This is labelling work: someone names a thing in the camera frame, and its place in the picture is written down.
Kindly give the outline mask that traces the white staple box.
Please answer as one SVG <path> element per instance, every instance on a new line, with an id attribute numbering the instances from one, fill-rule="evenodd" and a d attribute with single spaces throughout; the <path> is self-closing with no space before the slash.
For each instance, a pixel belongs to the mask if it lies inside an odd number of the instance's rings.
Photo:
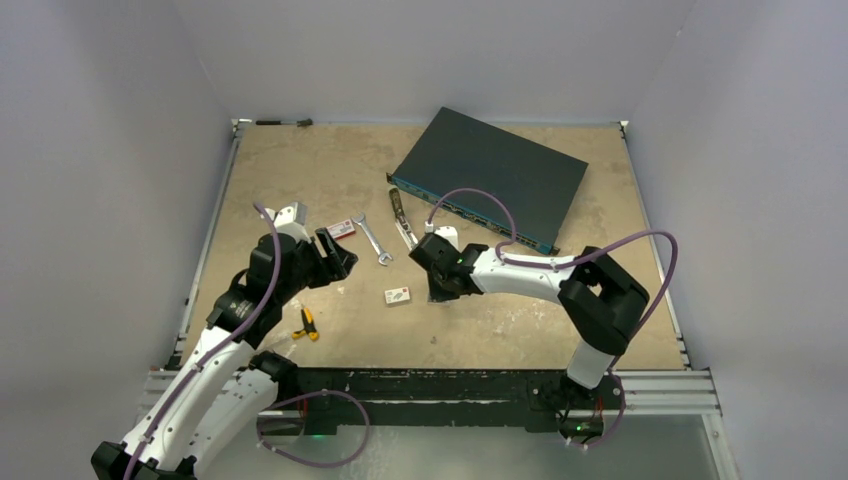
<path id="1" fill-rule="evenodd" d="M 408 287 L 389 289 L 384 292 L 387 306 L 398 306 L 411 301 L 411 293 Z"/>

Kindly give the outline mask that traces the green and white stapler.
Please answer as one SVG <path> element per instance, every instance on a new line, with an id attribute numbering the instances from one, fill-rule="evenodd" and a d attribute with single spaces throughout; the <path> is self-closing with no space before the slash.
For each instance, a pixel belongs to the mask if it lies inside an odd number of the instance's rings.
<path id="1" fill-rule="evenodd" d="M 419 243 L 419 240 L 406 217 L 400 197 L 400 190 L 396 186 L 390 186 L 388 188 L 388 197 L 395 217 L 395 225 L 408 250 L 412 251 Z"/>

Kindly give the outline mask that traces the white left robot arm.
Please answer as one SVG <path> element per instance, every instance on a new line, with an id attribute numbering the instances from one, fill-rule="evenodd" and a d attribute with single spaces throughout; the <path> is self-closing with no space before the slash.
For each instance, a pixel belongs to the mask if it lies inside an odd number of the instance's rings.
<path id="1" fill-rule="evenodd" d="M 357 261 L 324 228 L 262 236 L 164 394 L 123 440 L 96 448 L 96 476 L 196 479 L 261 410 L 292 405 L 301 392 L 296 364 L 258 348 L 288 301 L 344 280 Z"/>

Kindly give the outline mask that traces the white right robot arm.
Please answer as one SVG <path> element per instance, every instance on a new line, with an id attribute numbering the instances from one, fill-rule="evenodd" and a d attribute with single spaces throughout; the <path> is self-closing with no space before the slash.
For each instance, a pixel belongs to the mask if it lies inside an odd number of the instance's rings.
<path id="1" fill-rule="evenodd" d="M 509 257 L 484 244 L 458 249 L 446 237 L 427 233 L 410 258 L 425 271 L 430 293 L 439 300 L 514 294 L 560 305 L 580 336 L 561 381 L 564 399 L 576 407 L 599 396 L 602 378 L 626 352 L 650 299 L 596 247 L 576 257 Z"/>

